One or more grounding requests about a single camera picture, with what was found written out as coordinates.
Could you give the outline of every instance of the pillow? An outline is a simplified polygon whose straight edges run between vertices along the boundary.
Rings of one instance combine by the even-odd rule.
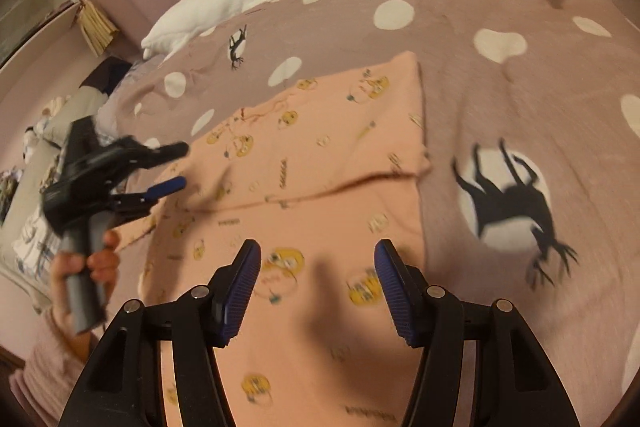
[[[43,138],[62,147],[71,129],[71,124],[80,118],[95,115],[100,106],[107,101],[107,98],[106,94],[95,87],[80,87],[60,112],[49,121],[44,130]]]
[[[141,78],[144,78],[152,71],[158,69],[164,55],[156,55],[151,60],[146,62],[136,62],[129,70],[129,73],[122,79],[122,82],[118,84],[118,87],[113,91],[109,100],[98,110],[98,114],[95,116],[95,128],[111,137],[118,137],[118,126],[116,123],[116,111],[120,106],[122,97],[127,93],[127,86],[133,86]]]

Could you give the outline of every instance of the bed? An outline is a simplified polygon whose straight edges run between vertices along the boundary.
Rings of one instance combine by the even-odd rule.
[[[421,268],[461,299],[510,298],[582,425],[598,426],[639,365],[639,50],[640,32],[610,0],[279,0],[204,32],[124,88],[115,121],[150,146],[206,139],[301,80],[413,52],[433,165],[418,186]],[[160,174],[140,172],[128,189]],[[122,252],[146,274],[150,304],[187,289],[167,286],[179,269],[172,252],[149,250],[152,236]],[[542,254],[544,276],[531,272]]]

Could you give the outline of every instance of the pink towel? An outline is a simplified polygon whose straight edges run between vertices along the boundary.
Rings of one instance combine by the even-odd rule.
[[[246,238],[263,263],[240,335],[216,352],[240,426],[397,423],[420,351],[398,337],[373,268],[390,238],[424,265],[417,179],[425,157],[415,55],[299,81],[244,108],[169,168],[189,186],[123,229],[157,223],[141,285],[177,298],[229,264]],[[394,384],[389,387],[388,377]],[[170,427],[178,426],[172,352],[162,347]]]

